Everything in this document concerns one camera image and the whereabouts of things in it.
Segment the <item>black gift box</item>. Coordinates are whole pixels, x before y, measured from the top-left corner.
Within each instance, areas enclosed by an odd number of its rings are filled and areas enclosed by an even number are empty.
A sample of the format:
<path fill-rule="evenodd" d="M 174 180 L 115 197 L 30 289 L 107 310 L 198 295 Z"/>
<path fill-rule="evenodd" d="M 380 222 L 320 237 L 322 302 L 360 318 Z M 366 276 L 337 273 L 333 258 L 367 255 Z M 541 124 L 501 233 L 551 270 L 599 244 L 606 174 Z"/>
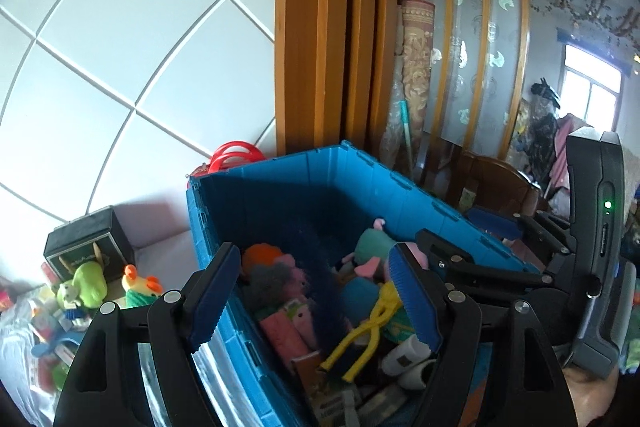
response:
<path fill-rule="evenodd" d="M 107 282 L 119 280 L 126 265 L 134 264 L 134 248 L 122 229 L 115 208 L 108 206 L 54 229 L 43 257 L 61 281 L 89 261 L 101 261 Z"/>

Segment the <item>striped blue bed sheet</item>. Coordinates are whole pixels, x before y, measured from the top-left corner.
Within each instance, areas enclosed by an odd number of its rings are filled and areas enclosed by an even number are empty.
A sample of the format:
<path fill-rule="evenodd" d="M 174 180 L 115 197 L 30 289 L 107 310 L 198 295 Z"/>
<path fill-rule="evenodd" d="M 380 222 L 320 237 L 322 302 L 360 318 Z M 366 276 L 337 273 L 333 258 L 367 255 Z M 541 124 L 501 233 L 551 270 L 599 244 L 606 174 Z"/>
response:
<path fill-rule="evenodd" d="M 191 233 L 185 231 L 140 249 L 136 265 L 145 277 L 158 277 L 164 288 L 181 288 L 198 269 Z M 27 291 L 1 314 L 1 382 L 26 421 L 34 426 L 52 425 L 58 405 L 51 369 L 32 355 L 32 346 L 39 338 L 28 325 L 32 303 L 50 294 L 47 286 Z"/>

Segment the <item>pink pig plush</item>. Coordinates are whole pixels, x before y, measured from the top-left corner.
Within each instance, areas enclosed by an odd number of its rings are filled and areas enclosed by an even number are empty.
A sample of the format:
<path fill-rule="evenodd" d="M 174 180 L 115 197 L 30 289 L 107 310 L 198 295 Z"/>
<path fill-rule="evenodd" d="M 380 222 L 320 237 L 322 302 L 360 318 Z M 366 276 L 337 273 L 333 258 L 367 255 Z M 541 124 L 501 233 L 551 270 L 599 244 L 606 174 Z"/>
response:
<path fill-rule="evenodd" d="M 376 218 L 372 227 L 360 235 L 354 251 L 342 259 L 352 265 L 357 277 L 372 282 L 390 279 L 388 256 L 398 242 L 385 232 L 385 225 L 383 218 Z"/>

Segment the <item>green frog plush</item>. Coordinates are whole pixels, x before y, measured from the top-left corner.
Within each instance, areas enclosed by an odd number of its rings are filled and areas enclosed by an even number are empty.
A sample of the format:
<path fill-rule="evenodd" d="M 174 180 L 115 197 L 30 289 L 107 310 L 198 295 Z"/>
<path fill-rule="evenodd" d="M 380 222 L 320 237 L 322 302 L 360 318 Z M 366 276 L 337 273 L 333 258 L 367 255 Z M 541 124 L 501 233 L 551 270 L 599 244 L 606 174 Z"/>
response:
<path fill-rule="evenodd" d="M 102 265 L 88 261 L 79 265 L 70 281 L 78 288 L 82 306 L 87 309 L 99 309 L 107 296 L 107 283 Z"/>

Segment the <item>green orange fish plush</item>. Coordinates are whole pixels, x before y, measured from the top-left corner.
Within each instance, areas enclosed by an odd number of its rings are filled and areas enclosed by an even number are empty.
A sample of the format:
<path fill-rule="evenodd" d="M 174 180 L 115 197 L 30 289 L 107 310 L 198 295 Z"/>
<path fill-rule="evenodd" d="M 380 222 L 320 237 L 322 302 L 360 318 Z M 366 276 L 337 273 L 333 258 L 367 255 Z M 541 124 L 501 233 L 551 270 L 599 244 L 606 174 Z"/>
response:
<path fill-rule="evenodd" d="M 125 291 L 127 308 L 152 305 L 163 295 L 164 288 L 157 277 L 142 277 L 134 265 L 126 265 L 122 276 L 122 288 Z"/>

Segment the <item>yellow plastic tongs toy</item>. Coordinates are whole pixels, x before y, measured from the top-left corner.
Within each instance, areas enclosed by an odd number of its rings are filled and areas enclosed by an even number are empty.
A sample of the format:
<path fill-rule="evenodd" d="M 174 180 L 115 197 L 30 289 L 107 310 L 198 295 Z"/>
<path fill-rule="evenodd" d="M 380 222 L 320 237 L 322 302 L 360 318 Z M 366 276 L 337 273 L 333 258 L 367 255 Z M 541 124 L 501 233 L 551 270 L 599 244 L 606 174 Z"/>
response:
<path fill-rule="evenodd" d="M 381 338 L 381 329 L 393 318 L 402 307 L 398 290 L 393 282 L 386 282 L 380 287 L 378 300 L 371 310 L 366 321 L 363 321 L 356 329 L 352 329 L 346 337 L 337 345 L 326 361 L 320 364 L 320 369 L 328 373 L 334 364 L 346 352 L 347 348 L 362 336 L 369 336 L 366 349 L 359 358 L 352 363 L 349 370 L 343 375 L 342 380 L 352 384 L 363 367 L 371 360 L 378 349 Z"/>

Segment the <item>rolled patterned mat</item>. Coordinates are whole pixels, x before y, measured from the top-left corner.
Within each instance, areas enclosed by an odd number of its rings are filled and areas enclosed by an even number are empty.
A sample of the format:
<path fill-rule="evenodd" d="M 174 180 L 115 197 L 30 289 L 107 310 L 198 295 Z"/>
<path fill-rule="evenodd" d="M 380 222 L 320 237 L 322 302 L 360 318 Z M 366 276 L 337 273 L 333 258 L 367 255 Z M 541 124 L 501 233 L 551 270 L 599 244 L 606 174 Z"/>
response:
<path fill-rule="evenodd" d="M 423 0 L 399 0 L 402 30 L 402 91 L 409 109 L 411 143 L 421 141 L 430 93 L 435 5 Z"/>

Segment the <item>white black cup toy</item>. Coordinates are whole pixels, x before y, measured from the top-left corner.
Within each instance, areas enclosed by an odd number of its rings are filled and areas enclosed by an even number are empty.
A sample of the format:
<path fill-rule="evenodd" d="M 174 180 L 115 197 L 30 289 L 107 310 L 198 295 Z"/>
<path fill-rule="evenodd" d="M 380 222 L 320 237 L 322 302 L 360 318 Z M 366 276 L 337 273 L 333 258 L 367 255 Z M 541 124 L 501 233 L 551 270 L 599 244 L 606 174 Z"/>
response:
<path fill-rule="evenodd" d="M 397 379 L 406 390 L 423 390 L 435 368 L 436 360 L 427 343 L 411 335 L 394 348 L 381 362 L 382 372 Z"/>

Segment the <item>red plastic handled case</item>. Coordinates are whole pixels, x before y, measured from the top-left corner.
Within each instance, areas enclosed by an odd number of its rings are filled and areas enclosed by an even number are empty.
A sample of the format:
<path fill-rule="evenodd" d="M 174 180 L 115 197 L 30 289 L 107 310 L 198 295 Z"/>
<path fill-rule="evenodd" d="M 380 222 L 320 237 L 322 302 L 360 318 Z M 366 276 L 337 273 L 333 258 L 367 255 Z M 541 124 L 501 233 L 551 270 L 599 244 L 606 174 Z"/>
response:
<path fill-rule="evenodd" d="M 245 141 L 231 141 L 218 147 L 209 160 L 196 167 L 190 176 L 207 176 L 211 173 L 254 164 L 254 162 L 265 159 L 266 156 L 257 146 Z"/>

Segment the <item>small white bear doll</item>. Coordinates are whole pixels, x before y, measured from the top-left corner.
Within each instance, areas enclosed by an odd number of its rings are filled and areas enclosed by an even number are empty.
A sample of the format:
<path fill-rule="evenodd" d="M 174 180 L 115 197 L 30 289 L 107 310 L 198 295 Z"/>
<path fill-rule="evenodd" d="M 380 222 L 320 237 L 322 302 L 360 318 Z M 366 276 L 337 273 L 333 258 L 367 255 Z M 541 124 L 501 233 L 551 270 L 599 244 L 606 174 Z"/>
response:
<path fill-rule="evenodd" d="M 87 316 L 87 312 L 82 307 L 78 288 L 72 282 L 64 282 L 58 286 L 56 299 L 58 299 L 58 305 L 63 310 L 66 319 L 76 321 Z"/>

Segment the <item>wooden slatted glass door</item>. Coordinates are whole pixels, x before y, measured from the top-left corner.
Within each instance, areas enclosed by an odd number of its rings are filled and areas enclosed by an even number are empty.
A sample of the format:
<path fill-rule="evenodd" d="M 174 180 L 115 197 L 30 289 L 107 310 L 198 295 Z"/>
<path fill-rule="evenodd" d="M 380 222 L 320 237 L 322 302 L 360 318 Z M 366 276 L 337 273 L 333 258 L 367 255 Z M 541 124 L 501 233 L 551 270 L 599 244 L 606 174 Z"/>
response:
<path fill-rule="evenodd" d="M 529 0 L 424 0 L 435 8 L 423 129 L 433 143 L 506 158 L 529 46 Z"/>

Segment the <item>blue plastic storage crate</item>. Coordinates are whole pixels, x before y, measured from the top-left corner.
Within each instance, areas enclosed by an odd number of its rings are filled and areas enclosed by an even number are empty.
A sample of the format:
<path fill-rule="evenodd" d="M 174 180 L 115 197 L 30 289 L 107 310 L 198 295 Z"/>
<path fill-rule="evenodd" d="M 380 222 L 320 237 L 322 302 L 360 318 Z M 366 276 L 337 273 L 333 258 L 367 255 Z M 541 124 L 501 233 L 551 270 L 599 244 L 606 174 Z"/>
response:
<path fill-rule="evenodd" d="M 284 228 L 301 223 L 320 243 L 296 261 L 318 287 L 328 289 L 331 265 L 352 252 L 376 218 L 385 220 L 395 239 L 414 239 L 427 230 L 483 267 L 529 268 L 498 239 L 348 142 L 193 178 L 186 201 L 200 268 L 224 243 L 286 249 L 295 237 Z M 239 377 L 240 395 L 254 407 L 259 425 L 314 425 L 308 400 L 294 390 L 290 372 L 259 332 L 238 288 L 216 329 Z"/>

